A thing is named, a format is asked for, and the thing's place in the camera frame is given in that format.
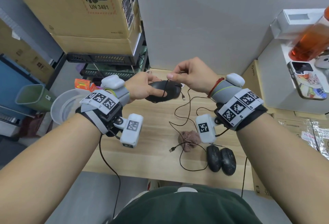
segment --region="smartphone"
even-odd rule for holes
[[[308,62],[291,61],[288,69],[298,94],[303,99],[325,100],[325,93],[319,78]]]

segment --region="brown cloth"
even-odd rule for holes
[[[199,133],[195,132],[194,130],[192,131],[181,131],[180,132],[182,135],[178,136],[178,143],[182,144],[182,147],[185,152],[190,152],[192,148],[194,148],[197,144],[201,143],[201,139],[199,136]]]

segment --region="black computer mouse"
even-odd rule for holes
[[[153,88],[164,90],[167,93],[167,96],[165,97],[157,97],[150,95],[147,98],[145,98],[146,100],[151,101],[153,103],[159,103],[159,102],[168,101],[170,99],[178,98],[182,90],[181,83],[177,83],[170,80],[168,82],[167,80],[156,81],[150,83],[149,85],[151,85]]]
[[[218,172],[222,166],[220,149],[214,145],[207,147],[207,162],[212,172]]]
[[[222,170],[225,175],[231,176],[236,170],[236,160],[233,151],[229,148],[223,148],[220,150],[222,157]]]

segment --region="wrist-mounted device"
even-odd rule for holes
[[[91,121],[102,134],[117,137],[121,131],[123,146],[136,147],[144,118],[134,113],[128,119],[122,117],[122,108],[130,99],[124,81],[117,75],[111,75],[102,79],[101,88],[103,90],[95,90],[81,100],[81,107],[76,113]]]
[[[204,114],[195,119],[203,143],[215,142],[215,126],[223,124],[227,129],[237,131],[267,111],[261,98],[251,90],[241,88],[244,84],[241,76],[232,73],[213,89],[211,97],[216,102],[216,117]]]

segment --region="green trash bin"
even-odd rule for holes
[[[49,112],[56,97],[42,84],[25,85],[17,94],[15,103],[40,112]]]

